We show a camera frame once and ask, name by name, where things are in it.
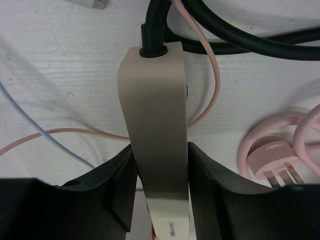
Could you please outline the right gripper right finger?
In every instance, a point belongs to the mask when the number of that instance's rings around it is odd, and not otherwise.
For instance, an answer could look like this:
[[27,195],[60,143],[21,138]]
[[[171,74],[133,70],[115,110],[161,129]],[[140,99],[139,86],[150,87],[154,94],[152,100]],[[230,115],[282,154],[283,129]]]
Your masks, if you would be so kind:
[[317,240],[320,187],[271,188],[248,180],[188,143],[188,180],[199,240]]

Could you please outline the pink power strip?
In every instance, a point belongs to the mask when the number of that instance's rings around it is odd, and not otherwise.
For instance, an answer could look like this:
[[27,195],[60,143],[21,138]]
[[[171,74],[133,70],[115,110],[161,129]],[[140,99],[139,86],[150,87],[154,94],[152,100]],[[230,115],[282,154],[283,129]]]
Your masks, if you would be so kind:
[[[276,140],[252,149],[254,143],[267,132],[286,126],[295,126],[292,145]],[[316,106],[307,114],[302,112],[282,112],[266,117],[243,139],[237,153],[239,174],[248,179],[252,172],[258,180],[268,180],[273,188],[279,188],[277,177],[285,185],[303,184],[295,166],[303,162],[316,175],[320,165],[313,156],[320,153],[319,144],[307,145],[306,137],[310,130],[320,130],[320,107]]]

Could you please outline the beige power strip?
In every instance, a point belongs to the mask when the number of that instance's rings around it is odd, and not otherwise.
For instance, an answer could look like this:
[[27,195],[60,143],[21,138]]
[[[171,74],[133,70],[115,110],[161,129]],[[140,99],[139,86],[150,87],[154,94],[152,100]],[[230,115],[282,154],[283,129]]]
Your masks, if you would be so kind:
[[144,58],[128,50],[117,90],[154,232],[159,240],[187,240],[190,233],[187,84],[183,48]]

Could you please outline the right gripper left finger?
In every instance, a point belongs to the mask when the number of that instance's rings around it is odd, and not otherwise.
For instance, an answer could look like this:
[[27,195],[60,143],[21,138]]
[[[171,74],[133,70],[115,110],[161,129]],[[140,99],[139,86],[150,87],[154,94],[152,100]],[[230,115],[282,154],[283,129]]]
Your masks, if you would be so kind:
[[0,237],[123,240],[131,230],[136,184],[137,168],[130,146],[61,186],[37,178],[3,178]]

